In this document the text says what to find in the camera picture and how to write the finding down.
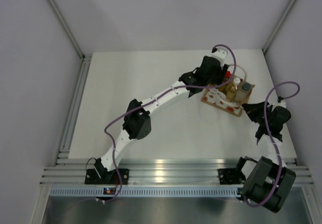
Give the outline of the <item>burlap watermelon canvas bag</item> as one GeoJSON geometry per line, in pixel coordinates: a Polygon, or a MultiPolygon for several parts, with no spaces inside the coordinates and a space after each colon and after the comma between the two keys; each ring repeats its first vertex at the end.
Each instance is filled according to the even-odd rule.
{"type": "Polygon", "coordinates": [[[237,65],[244,75],[234,76],[239,79],[239,84],[234,84],[234,80],[230,83],[219,87],[219,89],[206,89],[201,102],[219,110],[227,112],[233,116],[241,117],[243,113],[242,104],[247,104],[255,85],[247,81],[247,71],[237,65]]]}

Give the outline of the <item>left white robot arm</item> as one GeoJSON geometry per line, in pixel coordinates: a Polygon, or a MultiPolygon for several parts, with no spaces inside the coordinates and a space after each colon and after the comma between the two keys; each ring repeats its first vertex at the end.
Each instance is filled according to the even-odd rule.
{"type": "Polygon", "coordinates": [[[111,137],[111,148],[104,155],[95,159],[94,167],[87,170],[87,175],[104,184],[111,182],[114,176],[121,177],[121,170],[118,166],[126,149],[131,143],[141,140],[151,133],[153,115],[205,89],[221,86],[225,75],[223,66],[226,56],[226,51],[216,48],[209,56],[203,57],[199,67],[182,74],[164,91],[142,101],[131,100],[126,112],[104,128],[105,134],[112,136],[108,132],[109,127],[117,121],[123,120],[119,136],[117,138],[111,137]]]}

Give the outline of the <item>red cap yellow bottle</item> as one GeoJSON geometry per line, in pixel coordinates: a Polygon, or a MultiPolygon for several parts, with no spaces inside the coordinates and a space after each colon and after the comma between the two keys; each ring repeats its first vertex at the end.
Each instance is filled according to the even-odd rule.
{"type": "Polygon", "coordinates": [[[231,72],[230,71],[226,71],[223,82],[225,83],[227,80],[229,80],[231,77],[231,72]]]}

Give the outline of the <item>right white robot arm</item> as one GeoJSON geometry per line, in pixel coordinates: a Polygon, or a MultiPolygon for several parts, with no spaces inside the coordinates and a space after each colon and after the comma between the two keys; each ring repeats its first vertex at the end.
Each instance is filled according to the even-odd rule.
{"type": "Polygon", "coordinates": [[[262,206],[277,213],[296,178],[295,172],[286,167],[279,150],[281,130],[290,120],[291,113],[284,101],[277,104],[243,104],[242,108],[249,119],[259,125],[255,138],[262,155],[257,161],[250,157],[238,161],[234,176],[239,182],[244,182],[241,199],[251,207],[262,206]]]}

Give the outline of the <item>grey cap clear bottle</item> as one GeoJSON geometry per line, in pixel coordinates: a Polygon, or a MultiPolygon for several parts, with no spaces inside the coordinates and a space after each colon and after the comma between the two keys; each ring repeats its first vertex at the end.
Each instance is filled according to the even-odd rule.
{"type": "Polygon", "coordinates": [[[234,101],[236,103],[241,103],[248,96],[250,90],[252,89],[252,85],[248,82],[243,83],[239,91],[236,93],[234,101]]]}

